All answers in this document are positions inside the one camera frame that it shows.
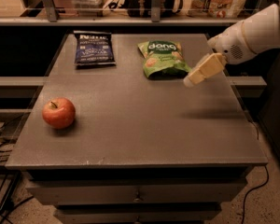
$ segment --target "green chip bag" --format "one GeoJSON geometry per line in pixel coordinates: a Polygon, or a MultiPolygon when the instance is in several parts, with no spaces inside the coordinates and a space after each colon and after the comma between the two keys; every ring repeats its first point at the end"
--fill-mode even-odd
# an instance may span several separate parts
{"type": "Polygon", "coordinates": [[[190,71],[179,42],[147,41],[139,43],[138,48],[145,58],[143,69],[147,77],[152,74],[185,77],[190,71]]]}

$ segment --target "drawer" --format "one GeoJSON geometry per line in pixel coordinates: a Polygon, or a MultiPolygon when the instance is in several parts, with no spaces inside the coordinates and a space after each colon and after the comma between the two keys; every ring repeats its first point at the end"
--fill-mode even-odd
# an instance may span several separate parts
{"type": "Polygon", "coordinates": [[[185,223],[214,218],[216,203],[93,205],[57,209],[54,216],[64,224],[83,223],[185,223]]]}
{"type": "Polygon", "coordinates": [[[30,181],[27,189],[42,204],[81,205],[113,203],[221,203],[233,199],[246,185],[232,182],[91,182],[30,181]]]}

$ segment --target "red apple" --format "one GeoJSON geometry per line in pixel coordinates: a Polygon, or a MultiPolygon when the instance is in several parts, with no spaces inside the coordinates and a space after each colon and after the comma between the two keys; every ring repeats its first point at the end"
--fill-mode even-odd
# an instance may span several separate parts
{"type": "Polygon", "coordinates": [[[42,115],[44,121],[50,126],[55,129],[63,129],[73,123],[76,109],[70,100],[58,97],[44,105],[42,115]]]}

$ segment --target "floor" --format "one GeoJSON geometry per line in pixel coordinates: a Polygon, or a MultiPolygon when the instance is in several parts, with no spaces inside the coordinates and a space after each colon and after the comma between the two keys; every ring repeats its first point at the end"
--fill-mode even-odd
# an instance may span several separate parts
{"type": "MultiPolygon", "coordinates": [[[[270,144],[268,143],[265,134],[257,123],[254,123],[255,136],[259,139],[263,151],[266,153],[269,163],[267,170],[269,181],[266,185],[259,189],[254,187],[262,185],[267,180],[265,167],[255,168],[247,177],[248,184],[240,192],[240,194],[230,203],[221,205],[222,212],[214,219],[205,221],[204,224],[240,224],[243,223],[243,205],[245,195],[249,192],[245,199],[245,224],[280,224],[280,163],[274,156],[270,144]]],[[[25,180],[23,179],[17,186],[12,201],[18,204],[26,198],[31,197],[31,194],[25,189],[25,180]]],[[[11,212],[7,220],[0,222],[2,224],[61,224],[54,216],[54,207],[44,206],[35,198],[32,198],[27,203],[11,212]]]]}

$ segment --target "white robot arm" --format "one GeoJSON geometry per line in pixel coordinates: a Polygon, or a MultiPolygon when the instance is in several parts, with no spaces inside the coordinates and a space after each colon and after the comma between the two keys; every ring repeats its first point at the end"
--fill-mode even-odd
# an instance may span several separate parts
{"type": "Polygon", "coordinates": [[[185,77],[187,87],[222,71],[226,63],[243,63],[265,50],[280,49],[280,0],[279,6],[273,4],[266,7],[255,15],[238,21],[222,34],[212,37],[208,40],[208,45],[216,53],[203,57],[185,77]]]}

